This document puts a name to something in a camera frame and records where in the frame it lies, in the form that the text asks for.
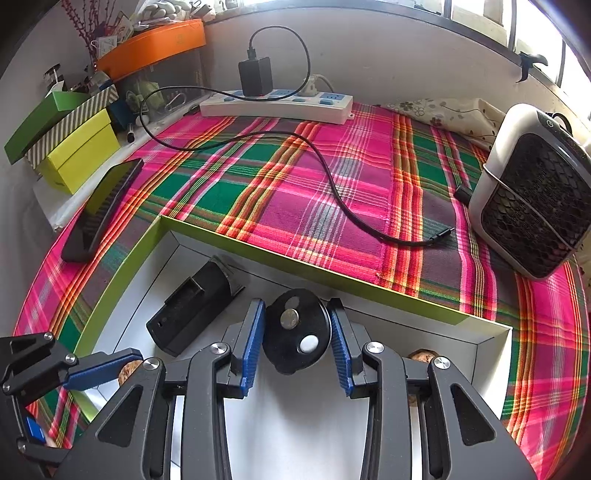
white wall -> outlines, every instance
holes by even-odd
[[[130,12],[135,4],[122,0],[115,15],[121,5]],[[89,60],[84,41],[58,3],[35,26],[0,78],[0,336],[12,333],[22,302],[54,240],[33,195],[35,173],[24,160],[10,165],[4,145],[45,96],[43,73],[61,63],[66,80],[73,85],[83,78]]]
[[[530,103],[562,112],[574,136],[589,131],[556,95],[498,53],[449,30],[396,15],[345,8],[290,8],[230,18],[206,26],[204,61],[211,85],[239,89],[238,62],[260,27],[285,25],[306,42],[312,72],[327,76],[337,92],[376,104],[420,98],[483,98],[506,111]],[[305,77],[300,43],[285,31],[264,31],[254,47],[270,56],[276,88],[294,88]]]

blue gripper pad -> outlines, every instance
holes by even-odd
[[[252,323],[250,335],[242,358],[242,380],[240,388],[246,397],[248,390],[254,385],[256,365],[261,353],[262,336],[265,332],[265,302],[258,300],[255,319]]]
[[[343,387],[345,394],[350,397],[353,392],[353,374],[351,370],[351,357],[349,349],[345,342],[343,329],[340,326],[339,318],[334,310],[329,310],[330,328],[332,330],[332,338],[330,346],[333,349],[333,356],[335,358],[336,371],[339,374],[339,383]]]
[[[83,391],[110,382],[119,376],[121,369],[125,365],[134,360],[143,360],[143,358],[138,355],[127,355],[70,375],[68,381],[64,383],[64,388],[67,390]]]
[[[31,434],[31,437],[33,437],[35,440],[38,440],[42,445],[45,445],[46,441],[45,441],[45,435],[43,435],[43,430],[41,430],[41,427],[39,426],[39,424],[32,419],[31,417],[29,417],[27,415],[27,428],[29,429],[29,433]]]

orange tray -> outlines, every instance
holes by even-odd
[[[96,66],[118,82],[157,61],[204,45],[203,22],[189,20],[140,33],[100,58]]]

yellow box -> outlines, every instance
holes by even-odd
[[[37,170],[49,185],[73,194],[117,150],[119,142],[104,109],[74,130]]]

striped box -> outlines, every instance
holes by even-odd
[[[26,154],[27,161],[35,170],[43,159],[48,156],[68,135],[92,118],[103,108],[119,99],[115,85],[89,98],[76,110],[65,116],[56,126],[43,135]]]

